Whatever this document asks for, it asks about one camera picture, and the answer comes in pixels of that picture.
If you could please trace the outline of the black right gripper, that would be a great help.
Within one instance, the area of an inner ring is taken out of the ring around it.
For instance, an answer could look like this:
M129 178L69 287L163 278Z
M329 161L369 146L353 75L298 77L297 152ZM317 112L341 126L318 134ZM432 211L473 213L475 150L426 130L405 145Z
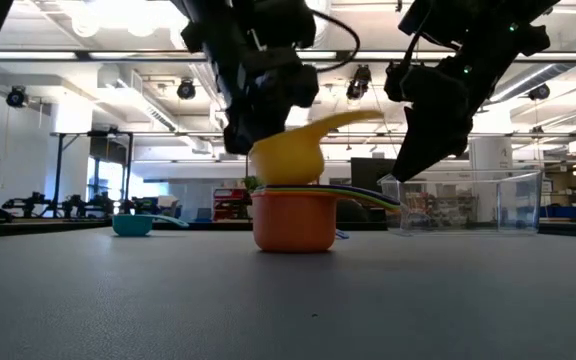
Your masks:
M406 182L450 155L461 156L473 127L464 63L455 57L435 67L415 66L402 80L411 105L404 108L407 132L391 174Z

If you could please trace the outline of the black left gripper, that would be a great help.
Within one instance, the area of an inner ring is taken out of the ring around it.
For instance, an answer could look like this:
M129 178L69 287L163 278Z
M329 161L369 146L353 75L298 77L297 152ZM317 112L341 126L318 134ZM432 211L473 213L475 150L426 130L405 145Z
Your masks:
M225 150L247 155L255 142L285 131L298 73L290 19L208 19L202 46L226 100Z

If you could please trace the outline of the yellow measuring cup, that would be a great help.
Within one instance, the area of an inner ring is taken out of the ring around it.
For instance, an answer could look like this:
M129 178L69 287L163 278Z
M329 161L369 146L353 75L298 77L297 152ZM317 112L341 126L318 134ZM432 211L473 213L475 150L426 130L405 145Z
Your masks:
M256 175L266 185L307 185L324 172L320 141L335 128L381 118L376 110L357 110L321 118L254 143L249 158Z

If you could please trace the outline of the green measuring cup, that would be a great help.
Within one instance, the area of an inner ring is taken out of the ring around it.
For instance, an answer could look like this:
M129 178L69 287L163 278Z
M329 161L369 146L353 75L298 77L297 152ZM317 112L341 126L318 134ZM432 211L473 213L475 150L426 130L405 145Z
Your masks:
M262 187L256 189L252 193L252 197L261 195L288 195L288 194L301 194L301 195L330 195L338 198L350 198L362 200L366 203L380 206L388 211L398 211L400 203L388 196L381 193L346 187L346 186L303 186L303 187Z

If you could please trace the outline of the purple measuring cup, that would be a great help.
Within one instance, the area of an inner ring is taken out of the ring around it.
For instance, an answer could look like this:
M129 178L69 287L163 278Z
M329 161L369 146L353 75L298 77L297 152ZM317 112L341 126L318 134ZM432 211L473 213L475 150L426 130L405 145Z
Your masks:
M342 185L266 185L254 190L254 194L269 192L301 192L335 194L346 198L362 199L384 208L397 208L400 203L382 193L372 190Z

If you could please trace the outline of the orange measuring cup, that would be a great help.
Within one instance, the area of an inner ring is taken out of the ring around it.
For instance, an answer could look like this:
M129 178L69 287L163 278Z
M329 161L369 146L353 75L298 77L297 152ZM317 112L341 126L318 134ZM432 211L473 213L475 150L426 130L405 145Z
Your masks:
M336 238L336 207L337 197L326 193L255 193L253 239L265 252L325 252Z

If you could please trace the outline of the teal measuring cup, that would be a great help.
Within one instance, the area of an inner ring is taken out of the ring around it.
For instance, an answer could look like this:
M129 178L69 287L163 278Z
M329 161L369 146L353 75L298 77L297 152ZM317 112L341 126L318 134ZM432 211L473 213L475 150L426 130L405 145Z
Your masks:
M117 214L112 218L112 228L120 237L144 237L153 229L154 220L172 223L180 228L189 227L188 223L169 216Z

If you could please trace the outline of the clear plastic basket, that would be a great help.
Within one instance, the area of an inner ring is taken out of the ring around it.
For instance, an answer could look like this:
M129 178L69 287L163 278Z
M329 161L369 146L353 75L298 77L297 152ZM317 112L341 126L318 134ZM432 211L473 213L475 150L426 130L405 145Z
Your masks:
M532 235L542 173L526 169L428 170L406 182L387 175L382 193L400 203L390 230L405 235Z

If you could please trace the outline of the black computer monitor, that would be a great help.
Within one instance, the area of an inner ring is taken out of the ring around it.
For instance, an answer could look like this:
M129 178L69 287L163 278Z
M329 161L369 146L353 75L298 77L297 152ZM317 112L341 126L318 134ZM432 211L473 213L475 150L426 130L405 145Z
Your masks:
M379 180L391 173L394 163L392 159L352 158L351 185L381 193ZM399 213L392 213L362 201L357 210L359 219L366 222L384 222L388 226L396 226L400 220Z

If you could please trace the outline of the black ceiling spotlight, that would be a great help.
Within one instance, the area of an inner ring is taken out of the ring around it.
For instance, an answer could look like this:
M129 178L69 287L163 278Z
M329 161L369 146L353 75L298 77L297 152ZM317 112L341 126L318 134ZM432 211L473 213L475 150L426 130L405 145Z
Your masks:
M196 87L192 78L184 78L181 80L180 85L176 91L177 96L181 100L191 100L196 96Z
M12 108L24 108L27 106L27 94L24 86L13 86L6 97L6 103Z
M546 100L550 96L550 88L549 86L544 83L531 89L527 96L531 101L539 101L539 100Z
M360 100L368 91L372 81L371 70L368 65L359 65L352 76L346 90L348 100Z

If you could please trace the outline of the red storage bin rack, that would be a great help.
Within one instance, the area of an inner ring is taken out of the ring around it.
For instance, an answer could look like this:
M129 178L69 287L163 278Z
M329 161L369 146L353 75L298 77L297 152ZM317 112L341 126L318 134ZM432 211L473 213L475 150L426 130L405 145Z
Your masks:
M213 191L214 222L247 220L249 194L245 188L217 188Z

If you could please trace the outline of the black metal stand frame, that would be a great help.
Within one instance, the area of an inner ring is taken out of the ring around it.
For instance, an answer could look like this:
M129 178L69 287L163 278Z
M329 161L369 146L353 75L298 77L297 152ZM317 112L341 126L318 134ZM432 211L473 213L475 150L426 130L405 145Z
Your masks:
M109 140L112 136L125 136L128 138L128 146L126 147L126 162L123 165L124 167L124 186L123 186L123 201L127 201L129 198L129 190L130 190L130 179L131 179L131 171L132 171L132 162L133 162L133 152L134 152L134 139L135 133L131 131L120 131L116 128L109 129L107 131L104 130L90 130L87 132L72 132L72 133L63 133L63 132L51 132L50 135L52 137L58 138L58 149L57 149L57 160L56 160L56 169L55 169L55 177L54 177L54 195L52 200L52 210L53 215L56 215L56 204L59 200L60 194L60 185L61 185L61 170L62 170L62 160L63 160L63 152L78 138L80 137L92 137L92 138L105 138Z

